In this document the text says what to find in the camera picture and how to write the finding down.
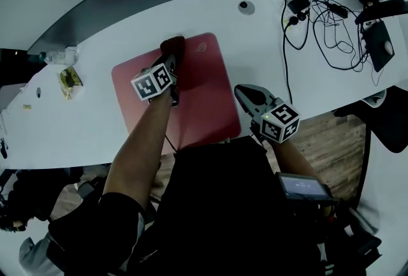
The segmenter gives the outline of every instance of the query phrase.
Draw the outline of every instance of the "pink mousepad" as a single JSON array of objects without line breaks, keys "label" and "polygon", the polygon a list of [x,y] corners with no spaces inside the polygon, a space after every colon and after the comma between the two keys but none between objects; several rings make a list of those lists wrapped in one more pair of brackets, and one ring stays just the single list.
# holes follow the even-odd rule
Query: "pink mousepad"
[{"label": "pink mousepad", "polygon": [[[135,57],[112,70],[117,99],[129,133],[148,101],[140,101],[130,81],[161,55],[160,49]],[[176,149],[235,138],[241,132],[224,61],[213,34],[186,39],[186,52],[176,70],[180,103],[172,108],[167,137]],[[167,140],[162,154],[173,152]]]}]

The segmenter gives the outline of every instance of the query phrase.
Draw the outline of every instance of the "wire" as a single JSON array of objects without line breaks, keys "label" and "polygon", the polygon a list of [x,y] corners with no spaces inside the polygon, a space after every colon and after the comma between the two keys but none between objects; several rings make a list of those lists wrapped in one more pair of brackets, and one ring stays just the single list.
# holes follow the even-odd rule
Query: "wire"
[{"label": "wire", "polygon": [[0,139],[0,147],[1,147],[1,148],[8,149],[7,144],[4,142],[4,138],[1,138],[1,139]]},{"label": "wire", "polygon": [[168,143],[169,143],[169,144],[171,145],[171,147],[173,148],[173,150],[174,150],[175,152],[177,152],[176,148],[173,146],[173,144],[171,143],[171,141],[170,141],[169,138],[167,137],[167,134],[165,135],[165,137],[166,137]]},{"label": "wire", "polygon": [[[313,24],[313,33],[314,33],[314,37],[316,39],[316,43],[324,57],[324,59],[326,60],[327,64],[333,68],[333,69],[338,69],[338,70],[342,70],[342,71],[348,71],[348,70],[354,70],[355,72],[361,72],[363,70],[363,65],[364,62],[367,61],[368,59],[368,54],[363,54],[362,52],[362,44],[361,44],[361,39],[360,39],[360,30],[359,30],[359,26],[357,27],[357,36],[358,36],[358,55],[357,55],[357,51],[354,48],[353,42],[351,40],[349,31],[346,27],[346,24],[344,23],[344,19],[336,19],[334,16],[334,13],[331,10],[331,4],[332,3],[337,4],[339,7],[351,12],[355,17],[356,14],[350,10],[347,6],[344,6],[342,4],[340,4],[339,2],[336,2],[334,0],[314,0],[314,3],[316,3],[315,5],[312,6],[312,9],[315,11],[315,13],[317,14],[317,17],[315,18],[315,20],[312,22]],[[339,67],[339,66],[334,66],[332,65],[329,60],[327,59],[327,56],[324,54],[323,49],[320,46],[320,43],[317,39],[317,35],[316,35],[316,24],[320,22],[323,24],[324,27],[324,31],[323,31],[323,39],[324,39],[324,45],[329,48],[329,49],[333,49],[333,48],[337,48],[339,49],[341,52],[345,53],[345,54],[352,54],[352,58],[351,58],[351,62],[350,62],[350,67],[349,68],[343,68],[343,67]],[[337,41],[337,27],[340,25],[339,22],[342,23],[344,30],[347,33],[347,37],[349,38],[349,43],[341,40],[341,41]],[[335,44],[333,46],[329,46],[326,42],[326,28],[327,27],[334,27],[334,41]],[[346,45],[347,47],[349,47],[349,50],[345,50],[343,48],[340,47],[341,44]],[[356,64],[354,64],[354,60],[355,58],[358,57],[358,61]]]},{"label": "wire", "polygon": [[300,47],[296,47],[296,46],[294,46],[294,45],[292,44],[292,42],[291,42],[291,41],[289,40],[289,38],[286,36],[285,28],[284,28],[284,26],[283,26],[283,18],[284,18],[286,6],[287,6],[287,0],[284,0],[284,2],[285,2],[285,3],[284,3],[283,10],[282,10],[282,16],[280,17],[280,25],[281,25],[281,27],[282,27],[282,31],[284,32],[284,37],[286,38],[286,40],[288,41],[288,43],[289,43],[294,49],[296,49],[296,50],[301,50],[301,49],[305,46],[306,41],[307,41],[307,36],[308,36],[308,34],[309,34],[309,22],[310,22],[309,14],[310,14],[310,12],[309,12],[309,10],[308,10],[308,12],[307,12],[307,26],[306,26],[305,39],[304,39],[304,41],[303,41],[303,43],[302,43],[302,45],[301,45]]},{"label": "wire", "polygon": [[290,102],[291,102],[291,104],[293,104],[292,92],[291,92],[291,88],[289,86],[288,62],[286,60],[286,51],[285,51],[285,43],[286,43],[285,35],[286,35],[286,30],[288,29],[289,26],[290,25],[288,24],[285,27],[285,30],[283,31],[283,46],[282,46],[282,49],[283,49],[283,58],[284,58],[284,62],[285,62],[286,87],[288,88]]},{"label": "wire", "polygon": [[309,22],[310,22],[310,8],[308,8],[307,10],[307,26],[306,26],[306,35],[305,35],[305,39],[302,43],[302,45],[300,47],[296,47],[292,44],[292,42],[289,40],[288,36],[286,35],[286,31],[288,29],[288,27],[290,27],[292,24],[288,23],[286,25],[286,27],[283,26],[283,18],[284,18],[284,14],[285,14],[285,10],[286,10],[286,6],[287,6],[287,0],[284,0],[285,4],[282,10],[282,16],[280,17],[280,25],[282,27],[282,31],[283,31],[283,46],[282,46],[282,51],[283,51],[283,58],[284,58],[284,63],[285,63],[285,76],[286,76],[286,87],[288,88],[288,93],[289,93],[289,99],[291,104],[293,104],[293,98],[292,98],[292,92],[291,92],[291,88],[289,86],[289,72],[288,72],[288,60],[286,59],[286,41],[288,41],[288,43],[296,50],[301,50],[307,41],[307,36],[309,35]]},{"label": "wire", "polygon": [[371,63],[370,61],[367,61],[367,63],[369,63],[369,64],[371,65],[371,80],[372,80],[372,83],[377,87],[378,84],[380,83],[381,75],[383,75],[384,67],[382,67],[381,72],[380,72],[380,75],[378,76],[377,83],[375,83],[375,81],[374,81],[374,76],[373,76],[373,74],[374,74],[374,66],[372,65],[372,63]]}]

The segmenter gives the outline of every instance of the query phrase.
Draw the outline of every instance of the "white table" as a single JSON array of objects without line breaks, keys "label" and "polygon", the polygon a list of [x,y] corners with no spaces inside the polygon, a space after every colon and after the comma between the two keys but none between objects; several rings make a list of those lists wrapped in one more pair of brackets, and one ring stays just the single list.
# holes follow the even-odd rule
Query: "white table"
[{"label": "white table", "polygon": [[[65,100],[56,74],[63,66],[47,66],[28,83],[2,113],[9,158],[0,157],[0,167],[13,169],[63,168],[109,163],[128,136],[113,87],[112,68],[156,49],[176,35],[186,38],[202,33],[217,36],[231,87],[255,84],[275,96],[288,99],[282,63],[280,18],[283,0],[249,0],[253,15],[242,15],[242,0],[174,0],[143,11],[81,43],[75,70],[84,83],[79,96]],[[336,0],[360,10],[358,0]],[[396,55],[385,67],[379,85],[372,82],[371,66],[361,73],[338,71],[324,61],[310,26],[305,48],[287,46],[289,80],[293,103],[302,119],[353,103],[408,78],[408,57],[397,17],[384,19]],[[346,22],[354,46],[354,18]],[[323,27],[316,26],[323,42]],[[305,24],[288,32],[300,44]],[[326,51],[333,64],[349,66],[348,55]],[[41,98],[36,97],[37,87]],[[23,110],[31,105],[31,110]],[[237,104],[242,135],[249,134],[250,118]]]}]

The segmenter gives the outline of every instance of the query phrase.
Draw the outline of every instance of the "office chair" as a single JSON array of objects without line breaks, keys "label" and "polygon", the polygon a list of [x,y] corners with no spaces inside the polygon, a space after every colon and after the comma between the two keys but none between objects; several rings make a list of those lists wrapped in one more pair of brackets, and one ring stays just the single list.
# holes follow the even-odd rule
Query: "office chair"
[{"label": "office chair", "polygon": [[[0,176],[1,191],[14,173],[6,170]],[[49,219],[62,189],[68,184],[79,182],[82,173],[82,168],[17,171],[13,190],[5,194],[6,199],[2,197],[1,200],[0,228],[25,231],[30,219]],[[21,221],[22,226],[14,228],[13,221]]]},{"label": "office chair", "polygon": [[[53,241],[47,249],[47,258],[53,262],[63,272],[68,266],[67,252],[75,252],[78,245],[87,245],[89,240],[89,221],[97,215],[98,201],[105,187],[106,177],[96,177],[90,182],[83,183],[78,188],[78,194],[83,198],[83,202],[69,214],[52,221],[48,225],[48,231]],[[146,211],[145,225],[154,221],[156,209],[149,201]]]},{"label": "office chair", "polygon": [[391,152],[399,153],[408,145],[408,92],[398,87],[387,89],[384,102],[372,108],[363,101],[339,108],[334,115],[355,115],[361,119]]}]

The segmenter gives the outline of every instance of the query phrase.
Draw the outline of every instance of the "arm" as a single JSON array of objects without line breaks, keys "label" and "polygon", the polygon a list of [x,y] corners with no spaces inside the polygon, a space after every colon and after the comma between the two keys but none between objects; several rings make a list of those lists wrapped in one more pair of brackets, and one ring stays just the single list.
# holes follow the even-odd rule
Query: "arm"
[{"label": "arm", "polygon": [[146,209],[159,168],[171,103],[170,89],[152,99],[113,160],[104,194],[125,194]]},{"label": "arm", "polygon": [[293,142],[290,140],[286,140],[284,143],[271,142],[271,145],[281,172],[317,177],[322,182],[319,175]]}]

